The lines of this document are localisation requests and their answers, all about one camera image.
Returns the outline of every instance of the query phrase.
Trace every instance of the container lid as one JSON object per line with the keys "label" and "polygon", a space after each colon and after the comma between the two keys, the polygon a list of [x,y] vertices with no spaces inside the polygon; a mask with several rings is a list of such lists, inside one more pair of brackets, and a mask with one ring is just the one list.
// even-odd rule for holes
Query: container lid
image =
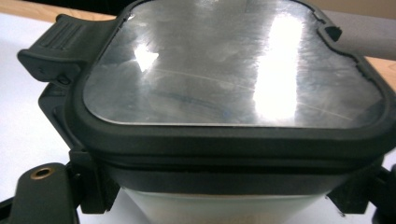
{"label": "container lid", "polygon": [[293,1],[153,1],[135,7],[83,90],[106,122],[351,129],[383,96],[323,21]]}

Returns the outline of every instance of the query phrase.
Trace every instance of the white surface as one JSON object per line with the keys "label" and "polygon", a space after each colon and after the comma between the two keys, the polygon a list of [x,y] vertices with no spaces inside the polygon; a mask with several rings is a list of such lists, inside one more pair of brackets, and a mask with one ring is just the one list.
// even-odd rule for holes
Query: white surface
{"label": "white surface", "polygon": [[[34,80],[17,60],[20,49],[29,48],[50,23],[0,14],[0,201],[14,195],[25,171],[47,162],[68,162],[68,148],[38,107],[46,84]],[[388,155],[385,167],[396,163]],[[369,224],[374,208],[364,216],[341,216],[335,206],[321,199],[292,217],[287,224]],[[79,215],[81,223],[147,224],[139,208],[122,190],[111,212]]]}

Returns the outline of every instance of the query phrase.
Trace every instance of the white table surface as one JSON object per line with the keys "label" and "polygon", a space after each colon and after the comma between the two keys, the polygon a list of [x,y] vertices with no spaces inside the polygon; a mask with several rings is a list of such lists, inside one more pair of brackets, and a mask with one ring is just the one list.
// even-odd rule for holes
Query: white table surface
{"label": "white table surface", "polygon": [[[29,48],[51,23],[0,13],[0,201],[13,197],[18,178],[25,171],[48,162],[68,162],[68,147],[38,107],[46,83],[33,79],[17,60],[17,52]],[[396,163],[396,151],[384,166]],[[292,217],[286,224],[369,224],[374,213],[342,216],[325,198]],[[148,224],[139,208],[120,191],[113,209],[104,215],[82,215],[87,223]]]}

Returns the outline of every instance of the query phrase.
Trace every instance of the scratched metal surface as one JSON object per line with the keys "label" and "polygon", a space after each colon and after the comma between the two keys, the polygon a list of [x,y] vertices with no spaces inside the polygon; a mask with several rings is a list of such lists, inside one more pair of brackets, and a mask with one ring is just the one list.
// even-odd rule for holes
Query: scratched metal surface
{"label": "scratched metal surface", "polygon": [[381,93],[325,45],[319,26],[308,7],[287,0],[148,2],[92,69],[84,102],[99,119],[125,125],[375,122]]}

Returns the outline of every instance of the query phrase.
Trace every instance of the black plastic frame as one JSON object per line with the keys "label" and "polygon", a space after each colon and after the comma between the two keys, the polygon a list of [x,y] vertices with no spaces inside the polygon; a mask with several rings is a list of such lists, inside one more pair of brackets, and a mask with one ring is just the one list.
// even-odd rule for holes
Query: black plastic frame
{"label": "black plastic frame", "polygon": [[[91,66],[100,58],[93,55],[67,86],[61,118],[66,124],[62,127],[67,129],[64,132],[72,133],[78,144],[100,161],[119,184],[132,189],[211,194],[237,194],[241,190],[248,194],[306,194],[334,188],[396,145],[395,94],[362,56],[335,45],[341,31],[320,10],[303,1],[291,1],[309,7],[323,23],[318,34],[328,47],[354,59],[362,74],[381,91],[384,113],[376,123],[350,130],[113,124],[94,116],[83,102]],[[145,2],[137,1],[125,8],[113,21],[111,36],[121,28],[130,11]],[[93,36],[81,38],[86,41]],[[100,52],[111,39],[107,38],[98,46],[103,49]],[[310,187],[290,188],[310,178]],[[165,187],[161,184],[164,179],[173,182]],[[197,184],[203,181],[213,184]],[[235,181],[241,184],[230,188]],[[268,185],[274,181],[283,182],[285,187]],[[246,183],[256,183],[257,187],[246,189]],[[222,184],[228,189],[220,188]]]}

